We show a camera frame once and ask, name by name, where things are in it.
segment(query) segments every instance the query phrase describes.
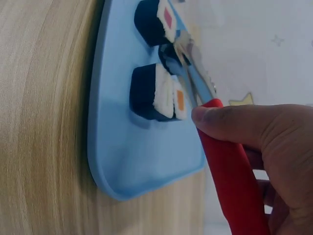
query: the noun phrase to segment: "tongs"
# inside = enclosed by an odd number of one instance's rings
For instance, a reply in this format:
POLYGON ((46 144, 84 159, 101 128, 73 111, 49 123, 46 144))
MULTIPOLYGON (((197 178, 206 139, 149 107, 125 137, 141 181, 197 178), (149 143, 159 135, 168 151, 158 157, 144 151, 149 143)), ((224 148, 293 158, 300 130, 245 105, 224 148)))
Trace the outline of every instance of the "tongs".
MULTIPOLYGON (((192 107, 199 101, 204 107, 223 107, 202 65, 200 50, 188 32, 180 32, 174 49, 180 63, 166 57, 166 66, 178 75, 192 107)), ((261 192, 243 146, 213 139, 201 130, 198 134, 232 234, 269 235, 261 192)))

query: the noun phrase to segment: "star pattern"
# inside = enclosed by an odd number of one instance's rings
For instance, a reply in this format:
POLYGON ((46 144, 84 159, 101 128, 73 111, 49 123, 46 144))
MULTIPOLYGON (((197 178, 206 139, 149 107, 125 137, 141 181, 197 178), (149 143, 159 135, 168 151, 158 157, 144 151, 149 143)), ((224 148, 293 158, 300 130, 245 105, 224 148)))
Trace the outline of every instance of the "star pattern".
POLYGON ((245 104, 254 104, 251 92, 246 94, 243 100, 230 100, 230 106, 237 106, 237 105, 245 105, 245 104))
POLYGON ((275 35, 275 38, 271 40, 273 43, 275 43, 278 47, 281 46, 281 44, 285 41, 285 39, 282 39, 275 35))

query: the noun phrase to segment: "wood grain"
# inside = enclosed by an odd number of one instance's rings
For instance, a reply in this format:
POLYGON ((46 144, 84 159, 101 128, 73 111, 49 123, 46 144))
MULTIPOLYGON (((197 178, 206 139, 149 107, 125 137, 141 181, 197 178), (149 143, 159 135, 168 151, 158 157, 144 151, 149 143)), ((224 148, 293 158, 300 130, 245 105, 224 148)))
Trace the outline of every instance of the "wood grain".
POLYGON ((86 154, 103 0, 0 1, 0 233, 201 235, 204 174, 117 202, 86 154))

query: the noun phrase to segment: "maki roll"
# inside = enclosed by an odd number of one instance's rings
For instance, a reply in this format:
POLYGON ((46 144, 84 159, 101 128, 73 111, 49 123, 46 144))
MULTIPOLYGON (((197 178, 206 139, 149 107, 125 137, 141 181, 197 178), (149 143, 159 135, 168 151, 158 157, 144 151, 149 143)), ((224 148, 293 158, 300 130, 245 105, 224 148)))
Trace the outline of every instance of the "maki roll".
POLYGON ((173 81, 162 64, 134 69, 130 106, 134 113, 148 120, 169 121, 173 118, 173 81))
POLYGON ((175 40, 177 22, 168 0, 142 0, 135 11, 134 23, 151 47, 175 40))
MULTIPOLYGON (((159 48, 158 48, 158 56, 160 58, 160 61, 161 63, 163 64, 163 66, 166 68, 166 70, 171 74, 171 75, 174 75, 170 69, 168 68, 167 64, 166 64, 166 58, 169 57, 169 58, 172 58, 174 59, 175 61, 177 61, 177 63, 182 66, 176 52, 175 52, 175 49, 174 49, 174 45, 172 43, 169 43, 169 44, 163 44, 163 45, 160 45, 159 48)), ((187 59, 187 57, 183 54, 183 58, 185 60, 185 63, 189 66, 191 65, 190 61, 187 59)))
POLYGON ((185 103, 185 95, 181 84, 173 81, 173 96, 174 96, 174 116, 173 119, 184 120, 187 118, 187 110, 185 103))

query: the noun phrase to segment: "blue tray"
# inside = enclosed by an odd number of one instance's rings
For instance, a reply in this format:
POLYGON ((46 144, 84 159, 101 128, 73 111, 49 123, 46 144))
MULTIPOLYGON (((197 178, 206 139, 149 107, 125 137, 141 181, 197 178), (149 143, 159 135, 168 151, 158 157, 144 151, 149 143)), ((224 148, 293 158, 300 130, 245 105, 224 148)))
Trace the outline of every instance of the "blue tray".
MULTIPOLYGON (((94 58, 88 161, 98 187, 128 200, 201 170, 205 156, 189 118, 161 123, 129 108, 133 69, 159 62, 134 25, 139 0, 106 0, 94 58)), ((178 28, 185 29, 175 12, 178 28)))

